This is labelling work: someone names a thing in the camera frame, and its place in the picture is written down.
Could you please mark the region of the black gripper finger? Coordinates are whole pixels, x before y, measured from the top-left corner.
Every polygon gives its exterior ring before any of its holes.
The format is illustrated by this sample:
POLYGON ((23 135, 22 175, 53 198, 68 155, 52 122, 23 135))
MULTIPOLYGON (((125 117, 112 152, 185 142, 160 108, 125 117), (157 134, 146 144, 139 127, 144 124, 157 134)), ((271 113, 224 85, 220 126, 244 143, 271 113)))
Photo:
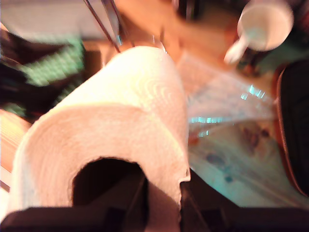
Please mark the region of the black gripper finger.
POLYGON ((130 173, 96 199, 96 205, 124 212, 125 217, 148 216, 148 181, 143 172, 130 173))
POLYGON ((227 197, 209 186, 204 180, 190 169, 191 179, 180 184, 181 192, 191 197, 195 205, 201 211, 221 210, 227 218, 240 217, 240 207, 227 197))

